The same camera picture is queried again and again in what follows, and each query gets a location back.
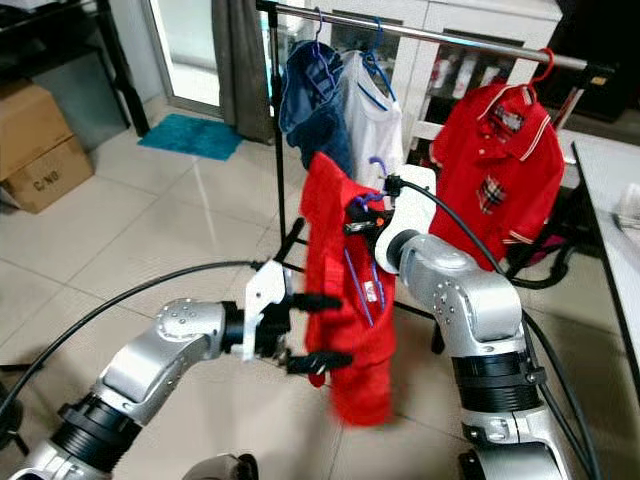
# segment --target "clothing rack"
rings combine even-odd
[[[277,183],[278,183],[278,215],[280,220],[280,242],[281,247],[276,260],[280,261],[286,267],[295,270],[297,272],[304,272],[304,270],[297,265],[291,265],[285,262],[287,254],[293,247],[294,243],[300,243],[306,245],[305,240],[299,239],[298,236],[302,228],[304,227],[304,219],[298,218],[294,223],[291,231],[287,233],[286,217],[285,217],[285,198],[284,198],[284,153],[282,144],[282,131],[278,119],[280,117],[280,103],[282,101],[282,78],[280,76],[280,60],[278,55],[278,15],[291,15],[294,17],[305,18],[307,20],[315,20],[328,23],[335,23],[338,25],[345,25],[350,27],[364,28],[367,30],[377,31],[382,28],[385,34],[397,35],[400,37],[410,37],[418,40],[435,42],[443,45],[454,45],[464,47],[468,50],[477,52],[491,53],[493,55],[508,57],[508,58],[521,58],[525,60],[531,60],[541,64],[549,64],[553,62],[553,65],[558,68],[566,68],[576,72],[580,72],[576,85],[571,89],[567,95],[564,103],[556,114],[553,125],[556,130],[564,127],[567,119],[573,112],[580,97],[584,94],[585,90],[590,85],[602,86],[614,73],[614,70],[608,66],[587,62],[578,58],[567,57],[564,55],[550,55],[546,52],[539,50],[532,50],[529,48],[514,47],[511,45],[505,45],[495,42],[487,42],[476,40],[473,38],[464,37],[461,35],[451,35],[439,32],[430,32],[427,30],[419,30],[416,28],[404,27],[402,25],[390,24],[380,22],[377,23],[374,20],[366,18],[358,18],[356,16],[337,15],[329,12],[319,13],[315,10],[309,10],[306,8],[291,7],[289,5],[283,5],[275,1],[269,0],[256,0],[256,9],[262,12],[266,12],[269,22],[269,49],[271,53],[271,101],[274,110],[274,131],[275,131],[275,146],[276,146],[276,168],[277,168]],[[397,307],[403,308],[412,313],[417,313],[426,317],[433,318],[433,316],[427,312],[419,310],[417,308],[405,305],[399,302],[394,302]],[[436,331],[432,343],[432,350],[442,351],[444,344],[442,343],[442,337]]]

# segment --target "white shirt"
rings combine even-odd
[[[381,158],[388,173],[405,163],[402,152],[402,111],[397,101],[386,97],[373,82],[362,64],[359,51],[342,55],[344,71],[340,88],[344,98],[344,119],[351,139],[353,179],[367,187],[381,190],[382,169],[370,164],[371,157]],[[384,105],[382,110],[359,87],[358,83]]]

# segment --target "white table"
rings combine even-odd
[[[636,392],[640,398],[640,247],[620,231],[612,212],[629,183],[640,184],[640,147],[590,135],[561,134],[565,154],[575,141],[581,173],[604,246],[602,258]]]

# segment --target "gray curtain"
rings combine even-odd
[[[212,7],[224,121],[244,137],[270,142],[274,132],[255,0],[212,0]]]

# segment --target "red shirt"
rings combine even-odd
[[[305,344],[309,352],[351,353],[353,363],[332,370],[331,402],[340,418],[352,425],[384,423],[391,415],[391,356],[395,351],[393,297],[395,277],[378,269],[384,292],[366,301],[369,323],[346,260],[349,252],[360,287],[375,281],[373,258],[361,235],[345,236],[345,208],[359,195],[373,192],[350,180],[326,155],[316,152],[304,184],[300,212],[311,224],[305,290],[342,300],[340,310],[309,315]],[[369,204],[383,209],[382,202]]]
[[[564,172],[550,118],[527,85],[469,92],[431,144],[442,198],[500,260],[510,243],[532,243]],[[481,251],[438,208],[429,229],[491,269]]]

